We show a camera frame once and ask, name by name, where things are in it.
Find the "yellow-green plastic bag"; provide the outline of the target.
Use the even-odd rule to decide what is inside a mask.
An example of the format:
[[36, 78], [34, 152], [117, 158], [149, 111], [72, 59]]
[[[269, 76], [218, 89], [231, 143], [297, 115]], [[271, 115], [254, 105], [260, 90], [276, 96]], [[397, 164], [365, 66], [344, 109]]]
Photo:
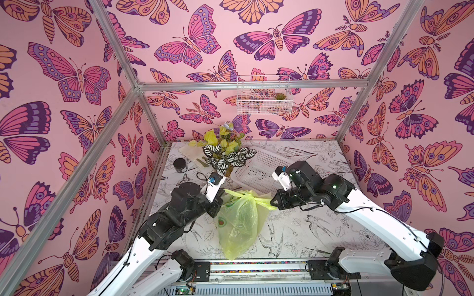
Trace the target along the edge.
[[224, 257], [240, 258], [255, 243], [269, 215], [278, 208], [270, 204], [270, 194], [250, 190], [224, 190], [224, 203], [215, 217], [218, 241]]

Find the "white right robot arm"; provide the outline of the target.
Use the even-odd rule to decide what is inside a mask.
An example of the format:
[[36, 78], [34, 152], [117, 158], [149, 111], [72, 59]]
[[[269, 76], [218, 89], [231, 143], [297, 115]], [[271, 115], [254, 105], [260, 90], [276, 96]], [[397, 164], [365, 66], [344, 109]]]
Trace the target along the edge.
[[353, 250], [337, 247], [325, 268], [334, 278], [355, 274], [391, 276], [404, 287], [424, 291], [441, 269], [444, 247], [439, 234], [425, 234], [372, 202], [351, 182], [331, 174], [322, 178], [306, 161], [279, 166], [272, 174], [281, 185], [271, 204], [279, 210], [305, 205], [328, 207], [367, 228], [385, 244], [384, 249]]

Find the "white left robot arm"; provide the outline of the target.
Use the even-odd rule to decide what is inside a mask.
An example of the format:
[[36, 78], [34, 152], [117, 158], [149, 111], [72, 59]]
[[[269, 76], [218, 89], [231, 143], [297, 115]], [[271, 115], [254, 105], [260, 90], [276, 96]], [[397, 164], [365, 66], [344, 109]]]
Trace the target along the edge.
[[170, 258], [150, 275], [141, 275], [190, 228], [199, 217], [217, 216], [223, 204], [224, 190], [208, 184], [183, 183], [171, 192], [171, 200], [144, 222], [131, 248], [112, 271], [92, 289], [92, 296], [156, 296], [178, 281], [195, 274], [195, 261], [184, 250], [174, 251]]

